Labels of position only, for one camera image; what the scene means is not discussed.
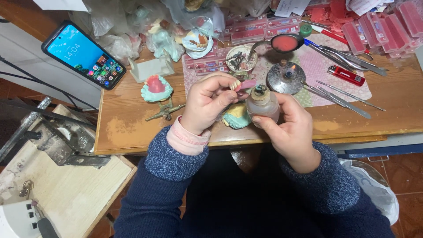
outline pink sleeve cuff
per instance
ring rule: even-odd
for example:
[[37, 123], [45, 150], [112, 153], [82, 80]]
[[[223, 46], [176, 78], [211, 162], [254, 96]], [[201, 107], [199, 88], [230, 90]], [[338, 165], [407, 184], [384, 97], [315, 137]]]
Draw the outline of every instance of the pink sleeve cuff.
[[171, 147], [184, 155], [199, 155], [203, 152], [212, 133], [204, 130], [201, 136], [197, 136], [187, 131], [176, 118], [172, 127], [166, 135], [166, 139]]

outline white paper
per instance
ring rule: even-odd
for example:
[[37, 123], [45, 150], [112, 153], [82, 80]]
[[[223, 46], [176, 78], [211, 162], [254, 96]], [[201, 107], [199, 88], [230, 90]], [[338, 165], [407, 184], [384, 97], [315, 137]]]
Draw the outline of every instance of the white paper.
[[275, 12], [275, 16], [289, 17], [296, 5], [297, 4], [294, 2], [294, 0], [280, 0]]
[[296, 1], [295, 7], [292, 10], [292, 12], [301, 16], [309, 3], [310, 3], [310, 0], [298, 0], [298, 1]]
[[34, 0], [43, 10], [88, 11], [81, 0]]
[[385, 0], [346, 0], [345, 5], [348, 11], [354, 11], [361, 16], [372, 8], [381, 5]]

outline hand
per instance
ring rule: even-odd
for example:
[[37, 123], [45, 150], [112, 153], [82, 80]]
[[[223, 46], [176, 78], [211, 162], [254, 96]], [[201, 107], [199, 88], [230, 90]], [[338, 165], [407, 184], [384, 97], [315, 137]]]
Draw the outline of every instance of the hand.
[[269, 135], [273, 147], [298, 173], [310, 173], [320, 164], [320, 152], [312, 145], [313, 118], [290, 94], [275, 93], [284, 123], [266, 116], [253, 116]]
[[194, 83], [188, 92], [181, 125], [187, 131], [200, 135], [229, 104], [246, 99], [248, 94], [229, 89], [235, 81], [236, 78], [229, 74], [216, 72]]

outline smartphone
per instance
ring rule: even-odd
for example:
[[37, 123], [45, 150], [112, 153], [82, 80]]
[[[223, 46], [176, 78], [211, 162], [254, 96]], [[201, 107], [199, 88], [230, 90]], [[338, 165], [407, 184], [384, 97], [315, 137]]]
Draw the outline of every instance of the smartphone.
[[68, 20], [43, 42], [41, 50], [107, 90], [113, 89], [126, 73], [122, 63]]

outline glass bottle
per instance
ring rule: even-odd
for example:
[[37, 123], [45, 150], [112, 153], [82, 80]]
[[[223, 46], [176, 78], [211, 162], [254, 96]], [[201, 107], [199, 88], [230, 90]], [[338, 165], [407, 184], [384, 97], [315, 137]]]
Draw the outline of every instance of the glass bottle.
[[245, 102], [251, 119], [254, 115], [260, 115], [270, 117], [276, 123], [279, 120], [280, 110], [276, 95], [265, 85], [255, 86]]

